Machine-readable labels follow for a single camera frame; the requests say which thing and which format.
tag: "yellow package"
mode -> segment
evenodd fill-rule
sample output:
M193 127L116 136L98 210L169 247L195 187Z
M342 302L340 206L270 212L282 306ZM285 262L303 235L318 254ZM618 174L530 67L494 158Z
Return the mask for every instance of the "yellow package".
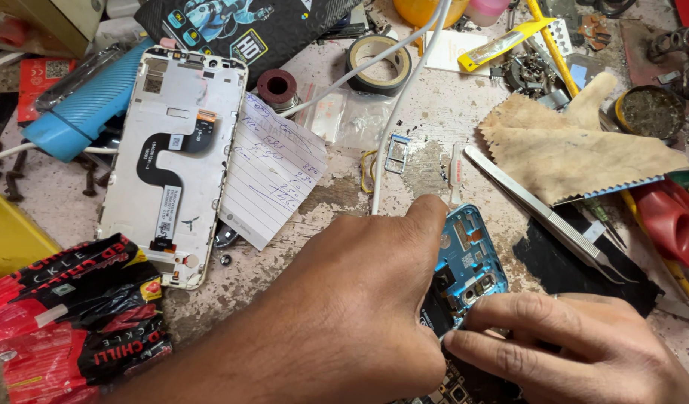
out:
M509 51L511 48L534 35L535 32L546 27L554 20L556 20L556 18L545 17L539 22L530 19L528 22L515 27L513 30L503 34L496 40L493 40L478 48L474 48L464 55L459 56L457 60L465 67L466 71L472 71L480 67L482 63L492 60L502 53Z

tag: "hand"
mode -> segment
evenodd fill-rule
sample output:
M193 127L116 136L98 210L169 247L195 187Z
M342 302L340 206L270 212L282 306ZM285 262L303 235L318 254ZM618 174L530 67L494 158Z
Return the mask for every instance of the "hand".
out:
M689 375L621 299L506 293L479 299L468 331L444 337L460 359L519 384L530 404L689 403ZM489 328L513 331L513 339ZM539 342L561 346L559 353Z
M433 392L446 363L419 310L446 216L425 195L404 217L337 218L249 307L112 402L381 404Z

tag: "metal parts pile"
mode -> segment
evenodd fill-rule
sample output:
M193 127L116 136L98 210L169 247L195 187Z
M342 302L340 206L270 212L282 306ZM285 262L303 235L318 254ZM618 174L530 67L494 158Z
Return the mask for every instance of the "metal parts pile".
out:
M502 65L502 76L515 93L539 98L551 93L554 69L536 52L522 52Z

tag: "flex cable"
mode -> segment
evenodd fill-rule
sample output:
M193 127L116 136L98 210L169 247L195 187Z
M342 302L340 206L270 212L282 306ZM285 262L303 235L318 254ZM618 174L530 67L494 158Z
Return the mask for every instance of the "flex cable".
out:
M180 176L170 170L156 167L158 154L162 150L182 151L186 153L199 153L212 143L214 120L217 115L214 112L199 110L192 134L173 134L160 132L150 136L141 151L141 159L138 160L138 177L152 186L163 188L163 196L160 199L158 221L155 226L155 238L150 241L150 250L173 253L177 245L172 244L175 233L175 219L177 208L182 195L183 183Z

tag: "roll of tape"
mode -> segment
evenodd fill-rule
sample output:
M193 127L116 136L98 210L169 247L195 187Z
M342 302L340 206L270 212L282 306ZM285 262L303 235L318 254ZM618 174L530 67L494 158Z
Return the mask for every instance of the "roll of tape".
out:
M297 82L285 70L270 69L262 73L257 80L257 89L265 103L278 114L300 102L297 97Z
M367 56L377 56L396 44L397 41L385 35L365 35L360 37L347 50L347 63L345 64L347 73L358 67L358 60ZM402 48L385 59L392 62L397 70L397 77L392 80L378 80L367 76L362 71L347 81L349 87L352 87L352 90L355 91L364 91L388 97L395 96L402 89L402 85L407 81L409 75L412 74L412 57L409 55L409 51Z

